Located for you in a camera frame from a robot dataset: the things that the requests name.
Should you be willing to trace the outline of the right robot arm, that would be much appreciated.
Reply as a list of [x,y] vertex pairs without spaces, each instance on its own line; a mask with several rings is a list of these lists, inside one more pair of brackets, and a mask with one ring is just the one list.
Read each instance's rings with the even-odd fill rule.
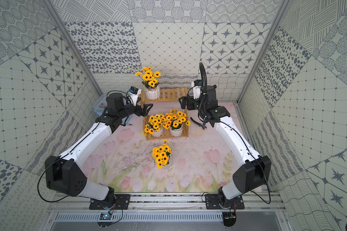
[[238,169],[232,174],[232,179],[218,190],[219,203],[228,208],[236,198],[251,192],[262,185],[268,185],[271,160],[261,156],[244,138],[235,125],[230,112],[218,105],[216,86],[204,86],[203,81],[194,82],[191,90],[179,98],[182,109],[198,111],[198,117],[204,123],[209,123],[225,140],[234,154]]

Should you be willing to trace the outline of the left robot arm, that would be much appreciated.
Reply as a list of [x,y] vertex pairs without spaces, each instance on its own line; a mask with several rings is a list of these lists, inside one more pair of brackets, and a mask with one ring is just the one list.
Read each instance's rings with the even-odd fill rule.
[[74,145],[59,156],[50,156],[45,161],[47,188],[66,196],[85,197],[103,207],[111,208],[116,203],[114,189],[88,180],[82,167],[94,149],[130,115],[147,116],[152,104],[138,105],[139,94],[112,93],[106,97],[107,106],[90,130]]

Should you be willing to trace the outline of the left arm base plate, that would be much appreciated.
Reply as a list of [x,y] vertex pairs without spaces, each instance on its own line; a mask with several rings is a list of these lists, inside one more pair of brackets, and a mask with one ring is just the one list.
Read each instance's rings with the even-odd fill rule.
[[111,194],[105,200],[91,199],[90,210],[126,210],[129,207],[131,195],[130,194]]

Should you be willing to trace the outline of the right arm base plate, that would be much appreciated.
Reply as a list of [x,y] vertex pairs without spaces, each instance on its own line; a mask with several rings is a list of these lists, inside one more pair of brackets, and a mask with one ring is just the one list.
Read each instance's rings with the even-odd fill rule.
[[205,193],[202,197],[206,209],[245,209],[241,195],[236,196],[233,199],[226,199],[224,196],[217,193]]

